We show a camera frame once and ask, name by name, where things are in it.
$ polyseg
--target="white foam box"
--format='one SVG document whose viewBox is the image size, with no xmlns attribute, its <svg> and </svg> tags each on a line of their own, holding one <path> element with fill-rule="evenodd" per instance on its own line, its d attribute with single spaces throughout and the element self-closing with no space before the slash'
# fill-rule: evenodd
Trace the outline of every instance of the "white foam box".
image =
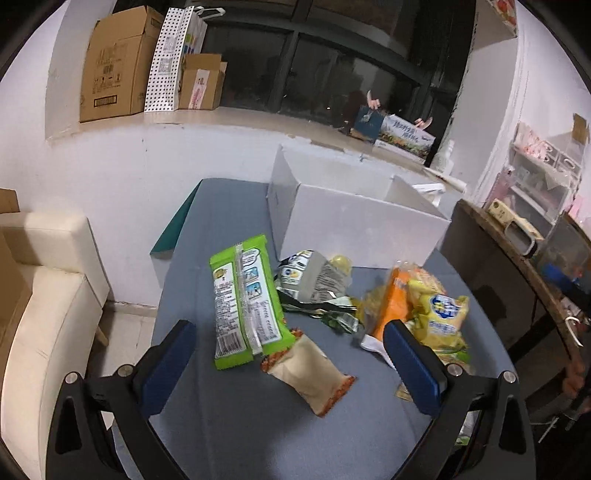
<svg viewBox="0 0 591 480">
<path fill-rule="evenodd" d="M 280 147 L 267 192 L 279 259 L 301 250 L 354 267 L 423 265 L 449 220 L 398 176 Z"/>
</svg>

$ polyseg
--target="white tile floor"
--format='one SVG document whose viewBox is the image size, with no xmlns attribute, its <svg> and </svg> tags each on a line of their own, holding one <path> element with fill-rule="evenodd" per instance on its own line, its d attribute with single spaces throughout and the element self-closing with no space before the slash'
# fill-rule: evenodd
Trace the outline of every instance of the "white tile floor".
<svg viewBox="0 0 591 480">
<path fill-rule="evenodd" d="M 92 346 L 87 377 L 112 375 L 123 364 L 135 365 L 150 348 L 155 318 L 105 310 L 99 326 L 109 339 L 109 346 Z M 112 413 L 103 413 L 106 427 L 113 423 Z"/>
</svg>

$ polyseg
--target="white sofa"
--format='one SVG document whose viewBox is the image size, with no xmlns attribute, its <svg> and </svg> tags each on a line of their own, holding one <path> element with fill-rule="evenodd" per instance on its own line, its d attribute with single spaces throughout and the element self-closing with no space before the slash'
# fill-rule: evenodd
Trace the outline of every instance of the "white sofa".
<svg viewBox="0 0 591 480">
<path fill-rule="evenodd" d="M 109 286 L 84 216 L 4 213 L 0 229 L 33 291 L 4 373 L 0 433 L 27 476 L 42 480 L 61 382 L 85 374 Z"/>
</svg>

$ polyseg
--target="green snack wrapper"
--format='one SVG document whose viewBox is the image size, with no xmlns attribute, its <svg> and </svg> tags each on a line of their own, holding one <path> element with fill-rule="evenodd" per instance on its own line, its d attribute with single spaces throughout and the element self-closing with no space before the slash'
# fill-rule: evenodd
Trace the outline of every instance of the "green snack wrapper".
<svg viewBox="0 0 591 480">
<path fill-rule="evenodd" d="M 218 370 L 251 362 L 254 355 L 287 350 L 296 337 L 284 323 L 265 235 L 226 248 L 209 260 L 216 303 Z"/>
</svg>

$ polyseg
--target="person's hand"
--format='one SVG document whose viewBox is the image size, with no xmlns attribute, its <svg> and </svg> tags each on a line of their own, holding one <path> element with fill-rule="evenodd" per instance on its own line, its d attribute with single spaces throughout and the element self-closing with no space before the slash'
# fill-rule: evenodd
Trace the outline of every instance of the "person's hand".
<svg viewBox="0 0 591 480">
<path fill-rule="evenodd" d="M 575 399 L 579 390 L 583 388 L 585 379 L 583 374 L 585 372 L 585 365 L 581 357 L 573 358 L 566 367 L 566 378 L 562 382 L 562 390 L 569 398 Z M 583 403 L 583 413 L 591 411 L 591 403 L 589 399 Z"/>
</svg>

